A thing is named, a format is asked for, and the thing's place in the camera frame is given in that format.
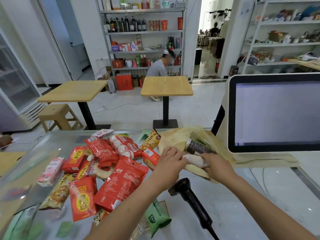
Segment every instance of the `chair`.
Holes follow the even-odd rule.
[[[68,112],[72,114],[73,118],[66,118],[66,114]],[[64,131],[73,131],[76,129],[78,124],[83,127],[83,124],[79,121],[68,104],[50,104],[38,114],[38,117],[46,133],[48,131],[52,131],[52,129],[56,126]],[[49,129],[46,125],[46,121],[48,120],[54,121],[54,124]],[[75,121],[75,124],[71,127],[69,121]]]

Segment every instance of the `barcode scanner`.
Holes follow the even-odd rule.
[[[168,189],[168,192],[171,196],[180,194],[183,200],[188,202],[194,213],[197,215],[201,227],[208,230],[215,240],[219,240],[212,228],[212,220],[209,214],[206,212],[197,196],[191,190],[190,180],[187,177],[178,180],[174,186]]]

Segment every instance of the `hand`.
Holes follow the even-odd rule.
[[[175,146],[167,146],[158,161],[150,180],[158,187],[159,192],[169,189],[179,179],[179,172],[187,165],[187,160],[182,158],[184,153]]]
[[[207,160],[210,164],[210,167],[205,168],[210,178],[218,181],[219,183],[226,185],[238,177],[231,163],[222,156],[212,153],[203,153],[201,154],[201,157]]]

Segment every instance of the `refrigerator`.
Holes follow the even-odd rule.
[[[0,132],[25,131],[40,121],[46,107],[13,47],[0,29]]]

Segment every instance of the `computer monitor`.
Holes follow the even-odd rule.
[[[230,152],[320,150],[319,73],[236,75],[228,98]]]

